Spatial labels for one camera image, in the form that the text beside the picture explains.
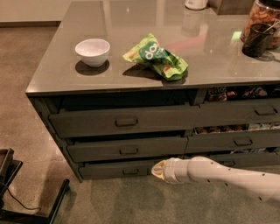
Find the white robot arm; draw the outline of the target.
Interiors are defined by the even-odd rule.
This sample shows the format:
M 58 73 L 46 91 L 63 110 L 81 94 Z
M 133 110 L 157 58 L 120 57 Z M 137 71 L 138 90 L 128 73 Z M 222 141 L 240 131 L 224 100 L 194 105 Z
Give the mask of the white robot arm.
M 169 184 L 221 183 L 263 202 L 280 202 L 279 174 L 226 167 L 207 157 L 172 157 L 155 164 L 151 173 Z

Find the yellowish white gripper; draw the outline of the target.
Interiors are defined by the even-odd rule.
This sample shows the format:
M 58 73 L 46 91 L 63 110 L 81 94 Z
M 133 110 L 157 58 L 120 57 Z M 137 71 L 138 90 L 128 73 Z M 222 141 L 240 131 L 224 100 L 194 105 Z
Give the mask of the yellowish white gripper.
M 162 160 L 157 164 L 153 165 L 153 167 L 151 168 L 151 174 L 159 179 L 164 179 L 165 178 L 164 168 L 165 168 L 165 161 Z

